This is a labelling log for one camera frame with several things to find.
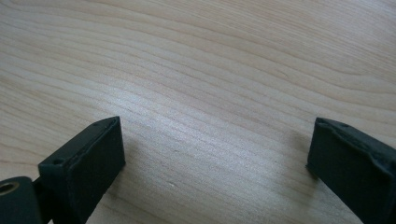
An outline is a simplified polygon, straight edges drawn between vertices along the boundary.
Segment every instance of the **light wood tabletop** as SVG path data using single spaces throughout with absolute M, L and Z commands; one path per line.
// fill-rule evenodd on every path
M 0 179 L 120 116 L 88 223 L 361 223 L 305 169 L 316 117 L 396 147 L 391 0 L 5 0 Z

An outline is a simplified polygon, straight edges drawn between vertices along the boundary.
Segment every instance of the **bolt hole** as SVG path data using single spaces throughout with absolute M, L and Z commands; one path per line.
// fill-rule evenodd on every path
M 62 164 L 62 163 L 64 163 L 64 159 L 56 159 L 55 161 L 53 161 L 54 165 L 59 165 L 59 164 Z
M 0 196 L 6 195 L 20 186 L 18 182 L 10 182 L 0 185 Z

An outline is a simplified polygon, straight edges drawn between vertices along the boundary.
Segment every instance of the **wooden surface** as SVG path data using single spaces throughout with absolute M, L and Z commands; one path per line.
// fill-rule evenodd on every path
M 305 170 L 316 117 L 396 147 L 390 0 L 0 5 L 0 179 L 119 115 L 88 223 L 360 223 Z

